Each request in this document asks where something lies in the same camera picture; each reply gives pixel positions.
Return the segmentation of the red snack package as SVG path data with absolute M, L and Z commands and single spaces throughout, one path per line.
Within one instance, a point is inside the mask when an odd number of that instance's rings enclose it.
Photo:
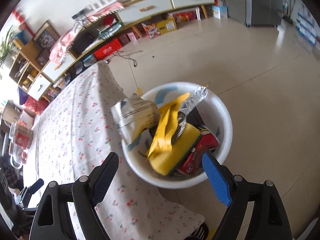
M 199 130 L 200 137 L 177 167 L 176 172 L 184 176 L 195 176 L 202 169 L 203 154 L 206 152 L 214 153 L 220 142 L 204 125 L 197 108 L 194 108 L 187 116 L 187 122 Z

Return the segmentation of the yellow sponge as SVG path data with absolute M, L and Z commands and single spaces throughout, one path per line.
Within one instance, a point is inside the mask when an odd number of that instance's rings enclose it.
M 171 175 L 196 145 L 200 136 L 200 130 L 187 123 L 184 132 L 176 139 L 170 151 L 151 154 L 149 163 L 153 170 L 162 176 Z

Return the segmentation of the yellow snack wrapper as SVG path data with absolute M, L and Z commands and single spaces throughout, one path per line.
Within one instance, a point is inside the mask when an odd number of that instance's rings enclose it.
M 163 152 L 171 152 L 173 143 L 185 129 L 187 116 L 207 94 L 207 87 L 199 86 L 193 92 L 184 93 L 159 109 L 160 119 L 147 159 Z

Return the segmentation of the white printed snack wrapper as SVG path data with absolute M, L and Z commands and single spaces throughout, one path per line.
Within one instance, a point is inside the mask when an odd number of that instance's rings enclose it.
M 133 93 L 111 107 L 114 123 L 121 139 L 127 145 L 132 144 L 145 130 L 155 127 L 160 113 L 156 105 Z

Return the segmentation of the white patterned trash bin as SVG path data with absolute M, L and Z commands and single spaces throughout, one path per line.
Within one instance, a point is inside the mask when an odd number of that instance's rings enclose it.
M 149 90 L 142 98 L 161 107 L 184 93 L 193 92 L 198 87 L 200 87 L 199 84 L 190 82 L 166 83 Z M 212 91 L 207 90 L 207 92 L 206 98 L 196 108 L 206 128 L 218 138 L 220 144 L 215 150 L 214 156 L 220 164 L 223 164 L 232 145 L 232 120 L 221 99 Z M 139 178 L 164 189 L 185 189 L 207 180 L 207 175 L 203 170 L 196 172 L 194 176 L 162 176 L 156 173 L 146 161 L 146 152 L 151 141 L 149 131 L 144 131 L 130 145 L 126 145 L 124 141 L 121 142 L 124 157 Z

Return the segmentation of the clear jar with red label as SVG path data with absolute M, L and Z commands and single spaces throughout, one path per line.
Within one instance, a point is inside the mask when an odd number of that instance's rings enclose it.
M 9 132 L 9 154 L 12 160 L 18 165 L 24 165 L 27 162 L 27 150 L 30 148 L 33 140 L 33 131 L 18 122 L 11 124 Z

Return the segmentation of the cherry print tablecloth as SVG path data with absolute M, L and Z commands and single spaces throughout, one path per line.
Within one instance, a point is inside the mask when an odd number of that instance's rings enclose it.
M 166 200 L 129 167 L 111 114 L 111 107 L 123 98 L 123 89 L 104 61 L 74 79 L 35 119 L 23 183 L 72 183 L 115 152 L 118 170 L 95 209 L 109 237 L 185 239 L 204 217 Z

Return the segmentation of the wooden shelf unit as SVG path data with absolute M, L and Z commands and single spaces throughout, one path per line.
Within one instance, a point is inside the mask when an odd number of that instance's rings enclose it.
M 30 41 L 23 41 L 20 33 L 13 39 L 18 52 L 10 67 L 9 77 L 25 92 L 49 61 L 53 45 L 60 35 L 50 20 L 46 20 Z

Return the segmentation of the pink cloth on cabinet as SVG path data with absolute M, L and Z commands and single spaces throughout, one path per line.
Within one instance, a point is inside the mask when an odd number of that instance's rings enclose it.
M 124 6 L 122 3 L 115 1 L 97 12 L 90 12 L 85 15 L 84 20 L 78 20 L 75 22 L 72 29 L 64 33 L 53 45 L 49 60 L 53 63 L 60 65 L 65 55 L 69 52 L 76 37 L 79 35 L 85 27 L 88 27 L 90 23 L 95 23 L 103 16 L 111 15 L 114 12 L 123 10 Z

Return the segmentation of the potted green plant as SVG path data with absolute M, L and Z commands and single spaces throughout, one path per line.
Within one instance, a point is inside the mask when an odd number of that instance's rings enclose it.
M 0 47 L 0 65 L 2 66 L 7 55 L 11 52 L 12 50 L 12 37 L 13 37 L 13 30 L 12 26 L 9 28 L 5 38 L 1 42 L 1 47 Z

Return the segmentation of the red box under cabinet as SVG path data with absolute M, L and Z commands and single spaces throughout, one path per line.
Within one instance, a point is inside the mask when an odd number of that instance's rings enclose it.
M 97 51 L 93 53 L 93 55 L 97 58 L 97 60 L 103 60 L 105 57 L 112 55 L 117 50 L 122 48 L 122 44 L 118 38 L 114 38 L 112 41 L 108 42 L 108 44 L 104 45 Z

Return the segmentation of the long white TV cabinet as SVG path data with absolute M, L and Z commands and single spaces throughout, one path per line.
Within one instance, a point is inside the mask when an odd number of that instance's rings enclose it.
M 160 15 L 163 12 L 170 12 L 177 9 L 185 9 L 200 5 L 204 8 L 206 4 L 214 4 L 215 0 L 135 0 L 130 5 L 125 5 L 123 10 L 116 12 L 118 19 L 123 27 L 131 27 L 135 23 L 141 23 L 143 20 L 150 19 L 152 16 Z M 62 59 L 62 63 L 56 64 L 49 61 L 41 70 L 41 74 L 49 81 L 56 81 L 70 67 L 69 56 Z

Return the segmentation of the stacked blue white boxes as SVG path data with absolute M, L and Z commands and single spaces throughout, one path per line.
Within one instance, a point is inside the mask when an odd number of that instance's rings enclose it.
M 305 7 L 297 11 L 297 24 L 296 29 L 300 36 L 305 38 L 312 46 L 316 45 L 317 30 L 314 28 L 314 20 L 308 15 Z

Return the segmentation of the yellow cardboard box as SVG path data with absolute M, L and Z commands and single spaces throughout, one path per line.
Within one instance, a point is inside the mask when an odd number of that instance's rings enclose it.
M 157 22 L 143 22 L 141 25 L 150 39 L 177 30 L 175 19 L 172 17 Z

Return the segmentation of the silver refrigerator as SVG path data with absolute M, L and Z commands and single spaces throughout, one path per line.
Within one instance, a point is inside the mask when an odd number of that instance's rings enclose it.
M 281 25 L 283 0 L 225 0 L 228 17 L 251 26 Z

